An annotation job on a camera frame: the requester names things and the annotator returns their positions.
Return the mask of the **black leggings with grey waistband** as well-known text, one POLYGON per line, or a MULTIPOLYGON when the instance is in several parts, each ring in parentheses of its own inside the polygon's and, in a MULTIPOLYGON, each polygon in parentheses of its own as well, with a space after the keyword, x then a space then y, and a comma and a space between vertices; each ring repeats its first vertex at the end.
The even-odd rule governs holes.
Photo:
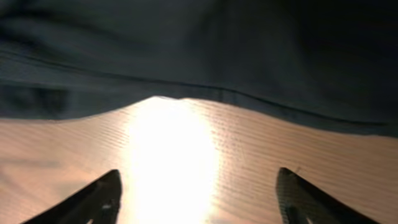
POLYGON ((3 0, 1 116, 198 98, 397 136, 397 2, 3 0))

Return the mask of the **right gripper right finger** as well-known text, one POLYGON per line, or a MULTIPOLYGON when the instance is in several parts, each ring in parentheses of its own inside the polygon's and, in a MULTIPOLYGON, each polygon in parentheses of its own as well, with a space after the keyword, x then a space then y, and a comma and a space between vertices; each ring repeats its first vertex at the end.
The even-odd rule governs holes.
POLYGON ((284 224, 377 224, 285 167, 276 194, 284 224))

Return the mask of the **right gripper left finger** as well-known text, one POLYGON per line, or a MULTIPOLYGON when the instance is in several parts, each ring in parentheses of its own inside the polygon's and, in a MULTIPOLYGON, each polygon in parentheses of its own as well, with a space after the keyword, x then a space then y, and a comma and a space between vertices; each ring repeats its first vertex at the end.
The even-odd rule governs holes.
POLYGON ((121 196, 121 176, 113 169, 24 224, 116 224, 121 196))

